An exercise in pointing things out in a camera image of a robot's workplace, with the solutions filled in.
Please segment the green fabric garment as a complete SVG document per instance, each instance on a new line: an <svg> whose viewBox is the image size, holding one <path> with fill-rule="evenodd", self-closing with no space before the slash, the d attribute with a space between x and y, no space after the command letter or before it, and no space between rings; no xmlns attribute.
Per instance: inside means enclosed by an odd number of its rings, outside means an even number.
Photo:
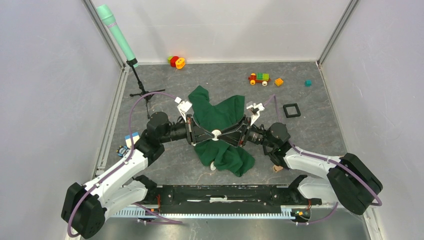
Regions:
<svg viewBox="0 0 424 240"><path fill-rule="evenodd" d="M244 116L245 97L242 95L234 95L212 105L209 91L199 85L188 95L188 99L192 103L195 122L209 132L231 127ZM244 148L232 146L223 140L198 143L194 150L204 166L214 164L217 170L228 170L237 177L255 165L255 158Z"/></svg>

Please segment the yellow sunflower brooch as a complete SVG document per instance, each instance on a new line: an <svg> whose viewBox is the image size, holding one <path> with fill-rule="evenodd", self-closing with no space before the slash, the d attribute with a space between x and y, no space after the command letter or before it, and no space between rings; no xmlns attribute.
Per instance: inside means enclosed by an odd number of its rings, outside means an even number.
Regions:
<svg viewBox="0 0 424 240"><path fill-rule="evenodd" d="M215 167L215 163L214 162L212 162L211 164L210 164L210 170L211 171L215 171L217 168Z"/></svg>

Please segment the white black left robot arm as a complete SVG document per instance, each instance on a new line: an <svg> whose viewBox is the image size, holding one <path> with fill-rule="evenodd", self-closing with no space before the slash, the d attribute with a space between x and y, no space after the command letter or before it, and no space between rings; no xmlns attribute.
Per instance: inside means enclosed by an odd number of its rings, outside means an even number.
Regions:
<svg viewBox="0 0 424 240"><path fill-rule="evenodd" d="M61 218L67 222L71 238L94 236L113 214L134 203L153 203L157 190L131 177L145 170L165 151L164 143L187 140L198 144L218 140L223 131L206 130L191 115L183 114L183 121L173 124L164 112L151 115L146 130L137 141L132 141L128 153L100 176L84 183L70 185L66 191Z"/></svg>

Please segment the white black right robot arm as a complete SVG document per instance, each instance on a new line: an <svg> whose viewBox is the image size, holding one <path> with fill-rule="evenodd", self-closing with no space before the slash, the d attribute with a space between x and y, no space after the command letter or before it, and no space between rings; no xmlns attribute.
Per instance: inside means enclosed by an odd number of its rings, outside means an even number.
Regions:
<svg viewBox="0 0 424 240"><path fill-rule="evenodd" d="M238 123L224 130L213 130L213 140L221 140L235 147L251 142L263 147L264 155L274 165L286 170L299 170L320 177L330 187L330 196L350 212L362 215L368 207L381 207L380 180L355 155L329 156L301 149L290 142L285 124L273 123L268 129L256 126L244 116Z"/></svg>

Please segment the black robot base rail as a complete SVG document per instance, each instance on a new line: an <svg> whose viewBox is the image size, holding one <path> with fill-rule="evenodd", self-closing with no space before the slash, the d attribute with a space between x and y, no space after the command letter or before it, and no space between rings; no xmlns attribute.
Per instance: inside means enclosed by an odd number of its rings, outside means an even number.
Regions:
<svg viewBox="0 0 424 240"><path fill-rule="evenodd" d="M145 175L135 178L147 194L140 203L157 205L161 214L277 214L282 206L321 205L320 198L306 198L297 189L305 175L290 185L158 185Z"/></svg>

